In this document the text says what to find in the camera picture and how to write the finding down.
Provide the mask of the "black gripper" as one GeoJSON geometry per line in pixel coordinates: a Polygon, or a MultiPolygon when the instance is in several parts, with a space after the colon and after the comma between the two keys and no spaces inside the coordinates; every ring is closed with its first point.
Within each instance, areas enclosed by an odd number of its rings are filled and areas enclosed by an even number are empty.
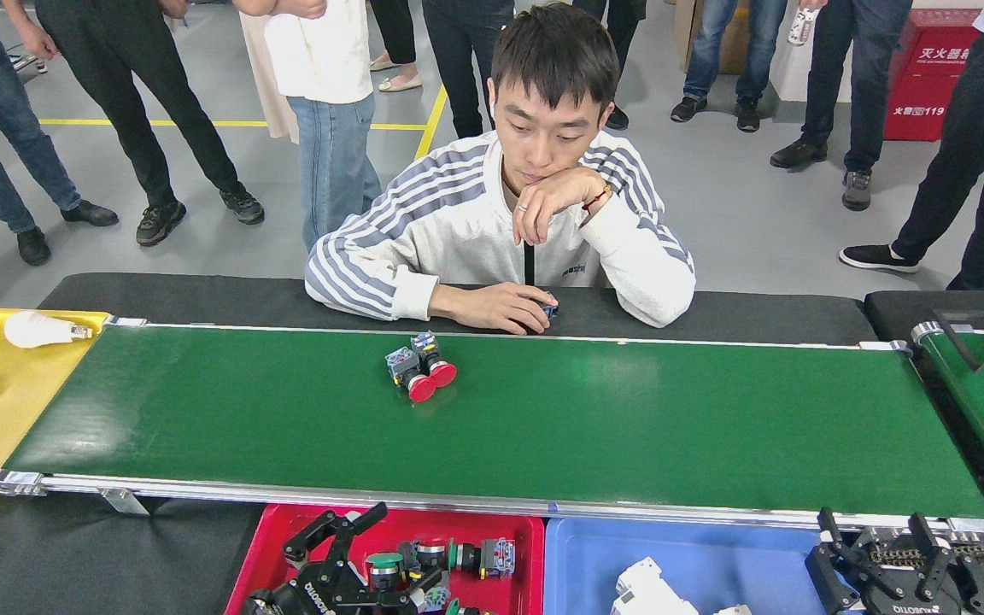
{"type": "Polygon", "coordinates": [[[872,563],[867,553],[844,542],[831,509],[820,510],[817,524],[820,542],[805,557],[805,568],[828,614],[984,614],[984,590],[958,590],[948,571],[952,545],[930,529],[921,513],[909,518],[914,544],[924,557],[915,596],[906,595],[897,577],[872,563]]]}
{"type": "Polygon", "coordinates": [[[339,605],[336,598],[368,600],[375,614],[429,614],[448,607],[449,573],[435,567],[405,569],[402,564],[367,564],[363,572],[347,568],[356,535],[386,517],[379,502],[354,520],[325,510],[284,544],[284,557],[299,572],[273,590],[257,590],[243,601],[242,614],[362,614],[363,607],[339,605]],[[318,568],[309,568],[313,549],[332,539],[318,568]]]}

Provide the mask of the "person's right hand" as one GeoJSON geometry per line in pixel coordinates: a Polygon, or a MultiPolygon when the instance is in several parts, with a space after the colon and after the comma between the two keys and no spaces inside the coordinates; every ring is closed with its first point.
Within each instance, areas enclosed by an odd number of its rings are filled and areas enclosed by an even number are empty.
{"type": "Polygon", "coordinates": [[[558,305],[550,293],[534,285],[500,283],[473,290],[437,284],[427,305],[430,318],[446,318],[479,330],[513,335],[544,332],[550,318],[544,305],[558,305]]]}

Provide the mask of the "person's left hand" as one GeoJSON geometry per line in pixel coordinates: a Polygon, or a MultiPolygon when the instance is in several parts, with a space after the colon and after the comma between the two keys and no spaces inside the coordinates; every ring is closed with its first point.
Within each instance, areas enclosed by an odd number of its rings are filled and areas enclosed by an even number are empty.
{"type": "Polygon", "coordinates": [[[512,214],[514,242],[542,244],[549,237],[549,223],[573,205],[585,205],[597,214],[612,198],[612,188],[588,167],[572,167],[525,186],[512,214]]]}

